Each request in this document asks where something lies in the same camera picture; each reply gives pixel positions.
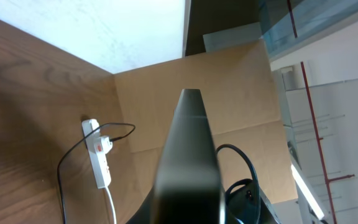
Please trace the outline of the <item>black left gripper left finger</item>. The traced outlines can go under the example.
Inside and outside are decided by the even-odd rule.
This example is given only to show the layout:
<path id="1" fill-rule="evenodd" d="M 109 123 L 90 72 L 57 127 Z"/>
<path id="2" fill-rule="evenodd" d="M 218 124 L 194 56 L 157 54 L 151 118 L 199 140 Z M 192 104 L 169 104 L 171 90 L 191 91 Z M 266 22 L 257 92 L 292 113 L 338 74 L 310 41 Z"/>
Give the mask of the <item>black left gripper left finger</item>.
<path id="1" fill-rule="evenodd" d="M 150 224 L 154 189 L 151 188 L 138 211 L 126 222 L 126 224 Z"/>

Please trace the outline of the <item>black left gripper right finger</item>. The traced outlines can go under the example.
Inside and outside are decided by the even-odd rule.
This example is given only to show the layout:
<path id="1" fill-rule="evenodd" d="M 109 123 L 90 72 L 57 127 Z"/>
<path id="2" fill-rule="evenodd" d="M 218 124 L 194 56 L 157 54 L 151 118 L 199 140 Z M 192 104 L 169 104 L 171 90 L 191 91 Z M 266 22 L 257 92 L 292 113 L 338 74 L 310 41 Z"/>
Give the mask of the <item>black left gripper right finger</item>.
<path id="1" fill-rule="evenodd" d="M 225 201 L 225 190 L 223 184 L 220 185 L 220 203 L 219 203 L 219 223 L 220 224 L 244 224 L 239 218 L 243 206 L 235 199 L 229 202 L 229 205 Z"/>

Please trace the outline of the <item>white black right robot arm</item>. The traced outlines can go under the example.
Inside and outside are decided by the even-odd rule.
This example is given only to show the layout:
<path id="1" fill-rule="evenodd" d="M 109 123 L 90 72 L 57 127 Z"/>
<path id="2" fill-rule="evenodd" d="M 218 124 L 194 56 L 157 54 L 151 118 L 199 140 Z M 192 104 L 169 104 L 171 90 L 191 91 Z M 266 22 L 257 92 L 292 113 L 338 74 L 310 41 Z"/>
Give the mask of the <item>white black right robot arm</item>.
<path id="1" fill-rule="evenodd" d="M 225 192 L 226 223 L 282 224 L 262 189 L 251 179 L 232 184 Z"/>

